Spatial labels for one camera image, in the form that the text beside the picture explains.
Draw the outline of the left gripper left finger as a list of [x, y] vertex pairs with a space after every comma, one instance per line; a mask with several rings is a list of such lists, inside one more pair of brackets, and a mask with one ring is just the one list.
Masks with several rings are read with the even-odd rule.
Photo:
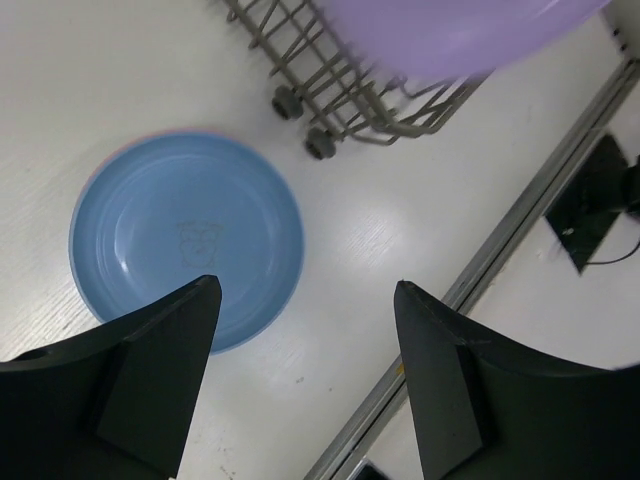
[[204, 275], [1, 365], [5, 479], [173, 479], [221, 305]]

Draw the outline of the blue plate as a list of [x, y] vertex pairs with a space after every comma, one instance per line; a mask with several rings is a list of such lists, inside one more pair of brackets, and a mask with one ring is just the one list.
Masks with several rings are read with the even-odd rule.
[[156, 138], [112, 160], [81, 192], [68, 240], [76, 288], [102, 322], [217, 277], [215, 353], [279, 316], [304, 249], [299, 207], [280, 172], [238, 141], [203, 134]]

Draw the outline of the pink plate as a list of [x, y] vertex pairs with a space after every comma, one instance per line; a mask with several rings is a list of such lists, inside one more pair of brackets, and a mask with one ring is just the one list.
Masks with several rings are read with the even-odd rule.
[[121, 155], [124, 152], [129, 151], [133, 147], [144, 144], [150, 140], [166, 137], [166, 136], [176, 136], [183, 134], [203, 134], [203, 135], [215, 135], [228, 140], [236, 140], [236, 138], [232, 135], [229, 135], [227, 132], [224, 132], [220, 129], [210, 128], [210, 127], [196, 127], [196, 126], [187, 126], [181, 128], [170, 128], [164, 130], [157, 130], [146, 133], [145, 135], [136, 137], [132, 140], [127, 141], [123, 145], [119, 146], [113, 152], [111, 152], [108, 156], [106, 156], [91, 172], [91, 174], [87, 177], [86, 181], [82, 186], [81, 192], [84, 193], [89, 186], [94, 182], [95, 178], [101, 173], [104, 168], [116, 157]]

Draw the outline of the purple plate front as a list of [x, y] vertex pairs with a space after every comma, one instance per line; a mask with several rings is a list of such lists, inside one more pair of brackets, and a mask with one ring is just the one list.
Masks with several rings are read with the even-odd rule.
[[323, 2], [356, 53], [393, 73], [444, 80], [488, 73], [562, 38], [600, 0], [339, 0]]

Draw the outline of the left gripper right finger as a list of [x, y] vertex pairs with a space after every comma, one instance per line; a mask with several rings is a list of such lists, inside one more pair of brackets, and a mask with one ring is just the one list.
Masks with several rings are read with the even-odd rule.
[[409, 281], [394, 312], [427, 479], [635, 479], [639, 369], [537, 351]]

